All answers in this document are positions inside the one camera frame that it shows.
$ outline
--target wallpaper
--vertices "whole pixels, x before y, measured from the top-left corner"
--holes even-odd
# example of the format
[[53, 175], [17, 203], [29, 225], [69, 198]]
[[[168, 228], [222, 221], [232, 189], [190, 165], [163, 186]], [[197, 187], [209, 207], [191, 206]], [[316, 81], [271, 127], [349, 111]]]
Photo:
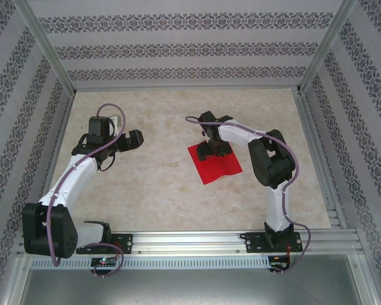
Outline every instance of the wallpaper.
[[31, 1], [77, 89], [297, 85], [341, 0]]
[[0, 297], [20, 212], [43, 190], [70, 99], [11, 1], [0, 0]]
[[306, 97], [381, 296], [381, 0], [356, 3]]

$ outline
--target red fabric square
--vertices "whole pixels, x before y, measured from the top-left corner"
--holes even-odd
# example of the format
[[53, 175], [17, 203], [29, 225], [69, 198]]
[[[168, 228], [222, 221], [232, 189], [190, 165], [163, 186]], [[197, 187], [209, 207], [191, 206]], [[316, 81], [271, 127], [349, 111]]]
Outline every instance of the red fabric square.
[[243, 172], [234, 152], [224, 157], [210, 156], [205, 161], [199, 161], [196, 152], [197, 146], [198, 144], [188, 147], [188, 151], [203, 184], [213, 182], [221, 176]]

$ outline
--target robotic arm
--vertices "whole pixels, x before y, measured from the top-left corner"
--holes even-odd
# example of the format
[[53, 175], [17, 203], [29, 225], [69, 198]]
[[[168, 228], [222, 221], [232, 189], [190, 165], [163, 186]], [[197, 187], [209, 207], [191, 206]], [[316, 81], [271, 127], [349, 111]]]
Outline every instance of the robotic arm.
[[50, 255], [48, 236], [46, 233], [46, 214], [51, 197], [57, 185], [62, 181], [71, 167], [75, 170], [67, 176], [61, 185], [51, 212], [51, 232], [57, 257], [69, 258], [76, 248], [92, 243], [110, 243], [112, 234], [110, 226], [104, 222], [85, 222], [75, 226], [71, 214], [74, 204], [89, 180], [102, 170], [102, 163], [108, 157], [116, 157], [116, 153], [129, 151], [140, 147], [144, 141], [139, 130], [129, 132], [130, 137], [122, 134], [111, 146], [87, 158], [78, 166], [75, 164], [96, 149], [112, 141], [115, 136], [110, 127], [115, 126], [108, 117], [94, 116], [89, 120], [89, 130], [79, 140], [72, 150], [68, 167], [52, 189], [38, 203], [28, 203], [22, 211], [23, 237], [25, 251], [29, 254]]
[[[286, 219], [282, 204], [283, 187], [292, 178], [292, 172], [295, 169], [295, 162], [291, 154], [280, 144], [240, 128], [243, 125], [230, 116], [217, 119], [208, 111], [203, 113], [198, 121], [200, 123], [226, 122], [231, 124], [201, 125], [202, 134], [208, 140], [197, 147], [197, 155], [200, 161], [204, 161], [208, 156], [231, 154], [232, 149], [229, 142], [248, 148], [255, 177], [261, 185], [267, 187], [268, 212], [264, 224], [265, 240], [273, 250], [285, 249], [286, 241], [293, 234], [293, 225]], [[285, 143], [281, 132], [278, 130], [271, 130], [266, 134]], [[285, 193], [285, 208], [286, 213], [288, 213], [288, 189]]]

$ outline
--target enclosure wall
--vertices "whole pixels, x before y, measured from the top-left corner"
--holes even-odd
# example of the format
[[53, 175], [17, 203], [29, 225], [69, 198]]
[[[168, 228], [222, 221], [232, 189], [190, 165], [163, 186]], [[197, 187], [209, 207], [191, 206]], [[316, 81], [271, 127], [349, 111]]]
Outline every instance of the enclosure wall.
[[381, 295], [381, 1], [356, 3], [305, 95]]
[[0, 286], [37, 202], [71, 99], [11, 1], [0, 0]]
[[85, 89], [298, 85], [341, 0], [30, 3]]

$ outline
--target beige marble surface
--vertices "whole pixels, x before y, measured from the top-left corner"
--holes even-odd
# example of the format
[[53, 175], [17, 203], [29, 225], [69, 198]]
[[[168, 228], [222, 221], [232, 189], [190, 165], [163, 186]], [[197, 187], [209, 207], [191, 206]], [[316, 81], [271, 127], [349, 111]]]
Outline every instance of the beige marble surface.
[[[255, 179], [246, 147], [233, 145], [243, 173], [205, 186], [189, 156], [187, 147], [203, 137], [201, 128], [184, 118], [211, 110], [258, 130], [280, 130], [301, 166], [290, 190], [291, 218], [311, 228], [330, 227], [291, 90], [78, 93], [53, 183], [87, 132], [90, 116], [107, 102], [123, 108], [126, 131], [141, 130], [144, 144], [117, 154], [110, 170], [90, 180], [74, 207], [76, 221], [106, 221], [113, 231], [263, 229], [266, 190]], [[108, 107], [101, 115], [115, 113]]]

